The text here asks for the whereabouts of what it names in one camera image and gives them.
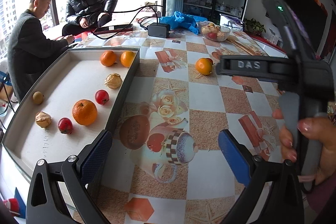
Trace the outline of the right hand holding gripper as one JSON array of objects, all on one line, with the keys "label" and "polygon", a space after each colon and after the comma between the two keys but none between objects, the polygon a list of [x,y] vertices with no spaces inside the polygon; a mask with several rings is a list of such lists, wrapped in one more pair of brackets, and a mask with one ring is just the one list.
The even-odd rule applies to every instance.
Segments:
[{"label": "right hand holding gripper", "polygon": [[335,173],[335,125],[325,113],[320,105],[308,106],[306,117],[298,120],[297,138],[286,126],[280,129],[282,160],[297,165],[307,192]]}]

